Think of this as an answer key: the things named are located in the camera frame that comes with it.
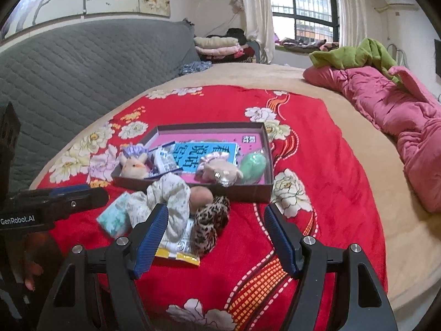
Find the headboard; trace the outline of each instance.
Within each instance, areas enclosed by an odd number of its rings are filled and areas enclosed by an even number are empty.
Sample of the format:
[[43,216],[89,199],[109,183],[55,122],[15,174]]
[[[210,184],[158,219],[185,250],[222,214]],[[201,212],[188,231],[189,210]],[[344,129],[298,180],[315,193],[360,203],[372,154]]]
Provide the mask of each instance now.
[[21,122],[10,190],[28,187],[92,122],[193,61],[188,22],[130,18],[56,28],[0,53],[0,94]]

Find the green blanket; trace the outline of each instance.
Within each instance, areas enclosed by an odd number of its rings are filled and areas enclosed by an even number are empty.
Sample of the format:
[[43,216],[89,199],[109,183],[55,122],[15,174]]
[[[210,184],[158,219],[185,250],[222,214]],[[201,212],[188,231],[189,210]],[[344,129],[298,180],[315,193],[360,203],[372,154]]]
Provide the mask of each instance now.
[[388,73],[389,68],[396,66],[396,62],[386,48],[377,40],[365,38],[358,47],[340,47],[330,52],[316,51],[309,54],[312,64],[316,68],[332,66],[338,70],[348,68],[373,66],[383,76],[399,83],[397,77]]

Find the blue book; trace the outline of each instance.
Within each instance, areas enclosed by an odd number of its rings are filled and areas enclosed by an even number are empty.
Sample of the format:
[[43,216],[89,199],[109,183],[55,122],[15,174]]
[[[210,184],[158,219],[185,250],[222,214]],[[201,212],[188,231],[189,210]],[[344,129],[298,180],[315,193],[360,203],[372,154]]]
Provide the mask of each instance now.
[[213,152],[230,153],[228,161],[236,164],[238,144],[230,142],[189,142],[176,143],[173,157],[176,164],[186,173],[195,173],[201,157]]

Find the qr code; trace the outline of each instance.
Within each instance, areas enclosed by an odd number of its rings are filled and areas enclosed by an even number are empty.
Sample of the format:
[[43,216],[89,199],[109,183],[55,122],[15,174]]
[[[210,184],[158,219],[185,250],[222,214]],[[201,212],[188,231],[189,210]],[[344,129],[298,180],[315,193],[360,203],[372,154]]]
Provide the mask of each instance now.
[[256,136],[255,135],[244,135],[242,137],[242,143],[255,143]]

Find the white curtain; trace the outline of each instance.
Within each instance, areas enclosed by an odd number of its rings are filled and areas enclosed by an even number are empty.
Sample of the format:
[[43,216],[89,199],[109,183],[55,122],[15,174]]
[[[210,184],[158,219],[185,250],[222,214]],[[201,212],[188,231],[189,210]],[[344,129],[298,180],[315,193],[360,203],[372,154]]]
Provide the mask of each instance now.
[[365,0],[339,0],[340,46],[357,47],[367,37]]
[[274,57],[274,27],[271,0],[233,0],[237,7],[242,3],[245,12],[246,38],[257,41],[261,48],[260,62],[270,63]]

